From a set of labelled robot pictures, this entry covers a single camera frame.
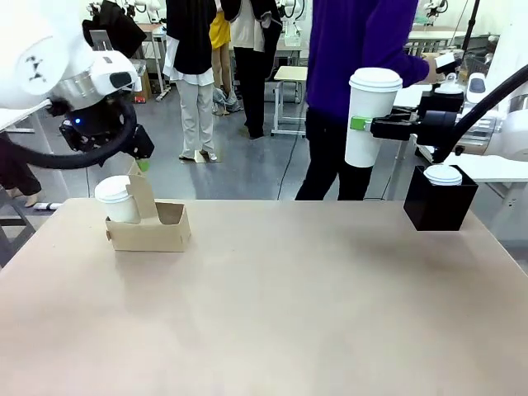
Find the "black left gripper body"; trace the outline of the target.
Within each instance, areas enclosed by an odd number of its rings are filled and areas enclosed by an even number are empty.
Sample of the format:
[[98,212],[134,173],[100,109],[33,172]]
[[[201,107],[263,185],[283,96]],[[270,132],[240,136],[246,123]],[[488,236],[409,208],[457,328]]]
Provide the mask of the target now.
[[64,116],[59,132],[75,152],[88,153],[111,142],[123,130],[123,110],[127,101],[99,101],[93,106],[70,111]]

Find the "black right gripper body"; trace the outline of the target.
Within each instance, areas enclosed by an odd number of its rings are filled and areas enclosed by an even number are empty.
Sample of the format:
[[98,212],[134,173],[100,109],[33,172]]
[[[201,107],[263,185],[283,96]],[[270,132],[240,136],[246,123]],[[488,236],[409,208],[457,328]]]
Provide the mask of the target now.
[[417,143],[426,146],[446,146],[457,121],[457,113],[427,111],[417,127]]

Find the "person's left hand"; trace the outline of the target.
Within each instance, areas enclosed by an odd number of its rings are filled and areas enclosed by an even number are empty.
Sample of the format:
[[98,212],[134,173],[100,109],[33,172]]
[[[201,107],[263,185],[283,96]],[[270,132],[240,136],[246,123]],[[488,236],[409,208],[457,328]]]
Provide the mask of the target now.
[[424,58],[429,65],[429,73],[425,79],[425,82],[428,84],[439,83],[445,80],[445,75],[443,73],[438,73],[436,71],[436,57],[433,54],[429,54]]

